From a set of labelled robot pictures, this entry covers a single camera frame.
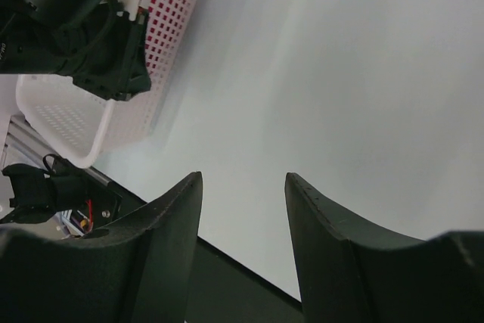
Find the white perforated plastic basket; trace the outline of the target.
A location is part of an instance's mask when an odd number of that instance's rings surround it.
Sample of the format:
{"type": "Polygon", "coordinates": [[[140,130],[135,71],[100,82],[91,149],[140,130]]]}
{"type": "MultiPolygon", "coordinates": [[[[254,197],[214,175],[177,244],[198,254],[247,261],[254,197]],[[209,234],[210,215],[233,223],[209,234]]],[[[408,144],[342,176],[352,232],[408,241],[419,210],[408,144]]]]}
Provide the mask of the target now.
{"type": "Polygon", "coordinates": [[[110,70],[77,78],[41,72],[17,81],[27,122],[79,168],[149,133],[196,0],[119,3],[116,24],[98,44],[119,52],[110,70]]]}

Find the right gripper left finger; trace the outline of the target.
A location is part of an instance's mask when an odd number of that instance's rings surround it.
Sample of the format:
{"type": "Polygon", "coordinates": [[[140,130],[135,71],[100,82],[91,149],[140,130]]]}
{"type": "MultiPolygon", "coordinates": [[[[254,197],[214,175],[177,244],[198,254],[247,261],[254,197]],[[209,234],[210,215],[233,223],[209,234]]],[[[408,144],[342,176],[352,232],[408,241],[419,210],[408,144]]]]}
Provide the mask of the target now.
{"type": "Polygon", "coordinates": [[[203,198],[192,172],[81,238],[1,230],[3,322],[182,322],[203,198]]]}

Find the crimson red t shirt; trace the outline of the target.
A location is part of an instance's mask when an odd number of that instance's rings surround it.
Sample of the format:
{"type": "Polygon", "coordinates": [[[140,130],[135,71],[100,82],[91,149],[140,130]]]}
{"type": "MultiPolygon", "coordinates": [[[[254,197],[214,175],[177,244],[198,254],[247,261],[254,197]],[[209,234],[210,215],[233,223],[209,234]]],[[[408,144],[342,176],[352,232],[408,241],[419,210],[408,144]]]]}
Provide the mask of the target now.
{"type": "Polygon", "coordinates": [[[145,41],[147,69],[152,78],[169,72],[196,0],[141,0],[148,9],[145,41]]]}

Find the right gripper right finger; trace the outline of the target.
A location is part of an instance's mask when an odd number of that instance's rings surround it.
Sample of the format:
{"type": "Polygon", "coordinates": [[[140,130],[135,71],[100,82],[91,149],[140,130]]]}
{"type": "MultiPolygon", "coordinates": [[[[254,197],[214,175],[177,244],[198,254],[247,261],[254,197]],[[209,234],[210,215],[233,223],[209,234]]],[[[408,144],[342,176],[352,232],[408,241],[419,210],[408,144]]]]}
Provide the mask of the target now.
{"type": "Polygon", "coordinates": [[[481,322],[483,234],[419,240],[379,226],[296,173],[285,200],[307,322],[481,322]]]}

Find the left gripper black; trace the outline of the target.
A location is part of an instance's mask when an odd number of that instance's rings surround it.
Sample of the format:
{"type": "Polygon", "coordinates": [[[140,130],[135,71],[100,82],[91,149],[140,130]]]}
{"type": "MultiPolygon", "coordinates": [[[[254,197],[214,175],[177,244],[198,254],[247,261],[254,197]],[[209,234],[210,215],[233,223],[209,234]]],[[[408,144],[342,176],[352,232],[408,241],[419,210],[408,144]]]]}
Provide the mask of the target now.
{"type": "Polygon", "coordinates": [[[140,0],[1,0],[1,72],[68,76],[105,100],[147,92],[140,0]]]}

